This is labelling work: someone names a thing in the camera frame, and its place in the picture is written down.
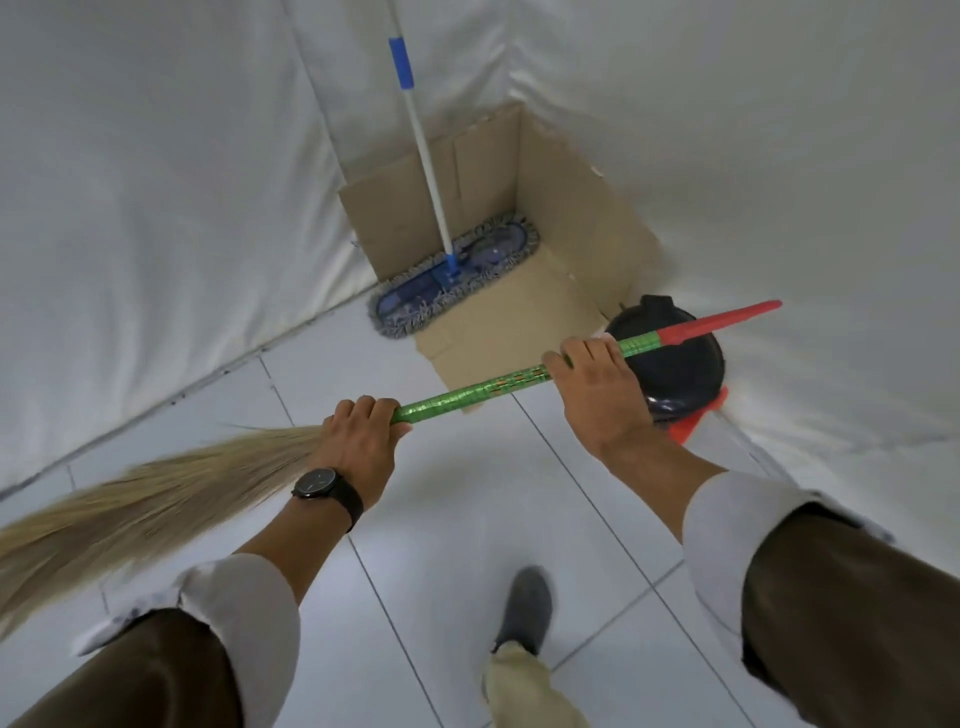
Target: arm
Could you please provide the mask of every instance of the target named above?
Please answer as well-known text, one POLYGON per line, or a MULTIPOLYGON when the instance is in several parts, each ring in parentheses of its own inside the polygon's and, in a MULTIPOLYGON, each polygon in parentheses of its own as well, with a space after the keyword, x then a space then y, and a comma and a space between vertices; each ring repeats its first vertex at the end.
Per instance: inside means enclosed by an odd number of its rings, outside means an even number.
POLYGON ((754 677, 820 726, 960 725, 960 582, 812 494, 669 442, 611 338, 563 351, 543 362, 574 433, 684 543, 754 677))
MULTIPOLYGON (((411 429, 390 425, 396 407, 341 401, 306 469, 335 469, 372 508, 411 429)), ((14 725, 273 725, 297 665, 297 608, 349 526, 335 500, 291 498, 233 555, 185 571, 99 627, 85 651, 103 649, 14 725)))

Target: black shoe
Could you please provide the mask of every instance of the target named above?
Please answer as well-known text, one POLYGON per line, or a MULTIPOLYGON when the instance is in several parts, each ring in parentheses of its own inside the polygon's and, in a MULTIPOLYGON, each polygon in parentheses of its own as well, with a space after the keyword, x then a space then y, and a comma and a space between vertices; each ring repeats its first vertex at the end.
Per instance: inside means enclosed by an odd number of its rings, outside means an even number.
POLYGON ((516 573, 507 597, 503 623, 493 644, 496 652, 500 645, 519 643, 535 657, 540 654, 546 630, 553 617, 553 596, 546 574, 540 567, 525 567, 516 573))

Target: green broom handle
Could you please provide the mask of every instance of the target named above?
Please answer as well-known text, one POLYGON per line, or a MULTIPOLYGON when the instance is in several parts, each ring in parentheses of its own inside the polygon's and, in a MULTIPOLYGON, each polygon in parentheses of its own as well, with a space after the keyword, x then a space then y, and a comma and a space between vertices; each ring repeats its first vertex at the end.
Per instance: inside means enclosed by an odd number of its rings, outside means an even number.
MULTIPOLYGON (((624 356, 651 352, 663 346, 660 335, 656 331, 632 336, 617 343, 620 345, 620 350, 624 356)), ((396 409, 393 422, 411 424, 422 422, 423 420, 429 420, 431 417, 453 412, 455 409, 463 409, 471 404, 479 404, 482 401, 492 400, 494 397, 510 394, 549 380, 550 374, 547 373, 546 368, 542 364, 538 364, 536 367, 528 367, 505 376, 495 376, 493 379, 487 379, 487 381, 482 381, 479 384, 455 389, 444 395, 431 397, 429 400, 405 404, 396 409)))

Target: watch face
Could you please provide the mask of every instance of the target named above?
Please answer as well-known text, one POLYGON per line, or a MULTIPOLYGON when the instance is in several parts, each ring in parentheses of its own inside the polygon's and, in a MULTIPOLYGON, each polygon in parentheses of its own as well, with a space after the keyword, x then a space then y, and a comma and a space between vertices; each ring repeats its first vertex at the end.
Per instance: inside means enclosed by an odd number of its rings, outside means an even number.
POLYGON ((336 471, 330 468, 318 468, 310 471, 297 482, 297 491, 303 496, 321 496, 336 479, 336 471))

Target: brown cardboard sheet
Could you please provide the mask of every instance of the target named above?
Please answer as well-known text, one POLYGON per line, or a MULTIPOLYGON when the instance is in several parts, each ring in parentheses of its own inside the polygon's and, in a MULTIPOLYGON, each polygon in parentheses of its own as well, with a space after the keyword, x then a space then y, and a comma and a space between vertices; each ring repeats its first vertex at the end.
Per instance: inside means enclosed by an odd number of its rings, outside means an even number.
MULTIPOLYGON (((603 178, 522 105, 431 144, 450 232, 513 209, 540 249, 415 334, 450 389, 540 361, 619 311, 657 239, 603 178)), ((416 155, 345 187, 341 201, 380 279, 442 249, 416 155)))

